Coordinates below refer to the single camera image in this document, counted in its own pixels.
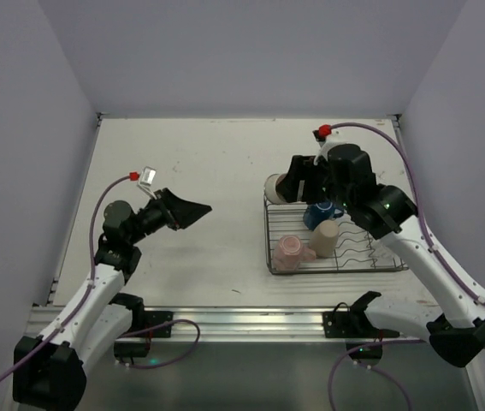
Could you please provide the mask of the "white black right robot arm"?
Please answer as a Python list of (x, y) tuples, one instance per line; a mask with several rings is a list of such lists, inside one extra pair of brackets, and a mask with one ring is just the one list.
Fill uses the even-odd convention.
[(485, 288), (432, 237), (406, 193), (376, 180), (359, 146), (332, 146), (316, 156), (296, 155), (288, 172), (264, 185), (275, 204), (331, 201), (399, 256), (436, 301), (436, 307), (389, 300), (368, 292), (351, 312), (376, 329), (398, 331), (431, 345), (447, 363), (464, 367), (485, 349)]

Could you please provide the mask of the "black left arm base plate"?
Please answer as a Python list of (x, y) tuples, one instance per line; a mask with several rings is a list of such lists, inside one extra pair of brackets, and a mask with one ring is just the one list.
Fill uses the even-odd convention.
[(174, 319), (174, 313), (166, 310), (151, 310), (144, 311), (142, 317), (131, 326), (131, 328), (124, 334), (123, 337), (140, 337), (146, 339), (152, 338), (170, 338), (172, 334), (172, 326), (167, 325), (159, 328), (159, 325), (168, 323)]

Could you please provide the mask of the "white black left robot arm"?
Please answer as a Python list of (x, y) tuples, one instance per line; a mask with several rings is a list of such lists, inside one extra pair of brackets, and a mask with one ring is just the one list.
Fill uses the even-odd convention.
[(102, 234), (91, 238), (90, 271), (63, 310), (35, 337), (15, 346), (12, 397), (45, 410), (74, 410), (87, 380), (115, 340), (145, 328), (145, 305), (122, 293), (141, 252), (137, 243), (163, 227), (186, 229), (211, 212), (164, 188), (134, 211), (124, 200), (104, 209)]

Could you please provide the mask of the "beige tall cup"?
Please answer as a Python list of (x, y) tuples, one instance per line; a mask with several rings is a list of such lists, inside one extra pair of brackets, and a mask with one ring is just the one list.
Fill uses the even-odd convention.
[(340, 236), (340, 228), (334, 220), (320, 223), (312, 232), (309, 248), (319, 258), (332, 257)]

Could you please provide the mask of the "pink hexagonal mug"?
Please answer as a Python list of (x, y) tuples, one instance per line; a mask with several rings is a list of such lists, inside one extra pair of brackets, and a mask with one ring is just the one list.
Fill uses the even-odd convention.
[(277, 242), (272, 266), (277, 271), (296, 271), (305, 262), (316, 259), (316, 252), (307, 247), (297, 235), (284, 235)]

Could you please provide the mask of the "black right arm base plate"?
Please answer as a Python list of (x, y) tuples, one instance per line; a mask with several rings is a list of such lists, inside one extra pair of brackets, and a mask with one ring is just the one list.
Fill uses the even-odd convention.
[(322, 328), (326, 338), (382, 339), (397, 338), (400, 333), (389, 329), (378, 329), (371, 325), (362, 313), (352, 313), (345, 303), (322, 312)]

